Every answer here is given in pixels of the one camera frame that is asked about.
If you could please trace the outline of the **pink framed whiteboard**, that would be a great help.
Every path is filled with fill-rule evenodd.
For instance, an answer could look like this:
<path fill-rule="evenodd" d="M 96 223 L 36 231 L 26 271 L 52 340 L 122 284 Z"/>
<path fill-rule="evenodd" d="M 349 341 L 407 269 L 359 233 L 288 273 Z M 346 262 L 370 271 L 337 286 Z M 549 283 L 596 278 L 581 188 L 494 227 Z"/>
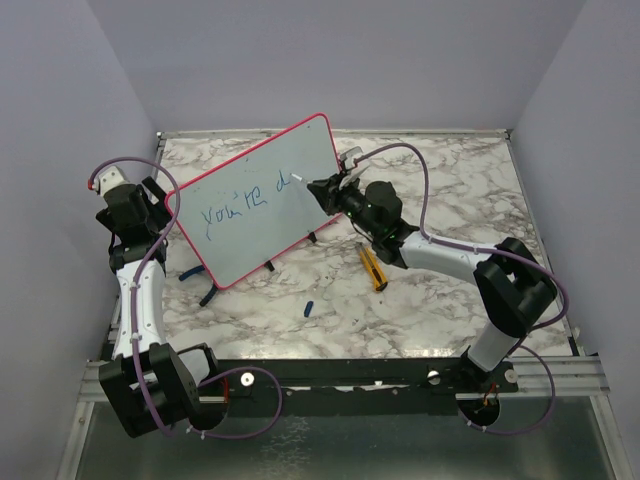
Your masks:
<path fill-rule="evenodd" d="M 166 198 L 177 225 L 218 288 L 227 289 L 329 224 L 304 184 L 337 173 L 328 117 L 316 113 Z"/>

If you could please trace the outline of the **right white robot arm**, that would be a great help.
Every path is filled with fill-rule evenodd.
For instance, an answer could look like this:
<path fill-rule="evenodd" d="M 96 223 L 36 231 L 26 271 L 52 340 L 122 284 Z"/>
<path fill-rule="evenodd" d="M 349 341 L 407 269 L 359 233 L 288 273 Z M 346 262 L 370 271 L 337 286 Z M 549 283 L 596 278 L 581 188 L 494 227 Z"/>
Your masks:
<path fill-rule="evenodd" d="M 489 323 L 459 367 L 469 390 L 481 391 L 494 381 L 495 368 L 557 297 L 552 279 L 521 241 L 508 237 L 496 246 L 475 246 L 429 237 L 402 218 L 403 203 L 389 182 L 374 181 L 361 190 L 357 179 L 338 173 L 306 188 L 327 215 L 348 217 L 381 262 L 429 270 L 478 288 Z"/>

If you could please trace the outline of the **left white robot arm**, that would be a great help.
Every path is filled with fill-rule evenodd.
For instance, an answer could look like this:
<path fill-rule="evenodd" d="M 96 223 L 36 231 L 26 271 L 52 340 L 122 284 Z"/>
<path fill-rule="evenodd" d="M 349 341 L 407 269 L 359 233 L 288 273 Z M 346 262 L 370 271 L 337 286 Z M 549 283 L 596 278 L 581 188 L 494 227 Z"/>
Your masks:
<path fill-rule="evenodd" d="M 132 438 L 188 419 L 207 425 L 199 394 L 214 392 L 221 371 L 212 350 L 199 344 L 175 350 L 164 332 L 166 229 L 173 226 L 156 181 L 130 182 L 116 166 L 92 185 L 106 206 L 96 218 L 112 235 L 109 266 L 120 288 L 120 327 L 99 383 Z"/>

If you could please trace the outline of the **blue marker cap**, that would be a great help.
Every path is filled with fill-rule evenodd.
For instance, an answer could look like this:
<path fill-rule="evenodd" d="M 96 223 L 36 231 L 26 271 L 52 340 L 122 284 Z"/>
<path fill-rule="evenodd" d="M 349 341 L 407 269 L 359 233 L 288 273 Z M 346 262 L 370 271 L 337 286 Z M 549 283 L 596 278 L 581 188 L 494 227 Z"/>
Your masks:
<path fill-rule="evenodd" d="M 303 312 L 303 315 L 304 315 L 305 318 L 309 318 L 310 317 L 310 314 L 311 314 L 311 311 L 313 309 L 313 306 L 314 306 L 314 302 L 313 301 L 308 301 L 306 303 L 305 308 L 304 308 L 304 312 Z"/>

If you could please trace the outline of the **blue capped marker pen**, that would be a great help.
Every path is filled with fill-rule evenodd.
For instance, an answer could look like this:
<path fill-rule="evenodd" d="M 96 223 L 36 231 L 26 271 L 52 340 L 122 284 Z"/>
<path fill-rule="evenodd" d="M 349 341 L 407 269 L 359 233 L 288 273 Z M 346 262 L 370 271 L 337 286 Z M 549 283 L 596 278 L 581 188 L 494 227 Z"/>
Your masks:
<path fill-rule="evenodd" d="M 298 174 L 291 173 L 291 178 L 304 185 L 307 185 L 309 183 L 305 178 Z"/>

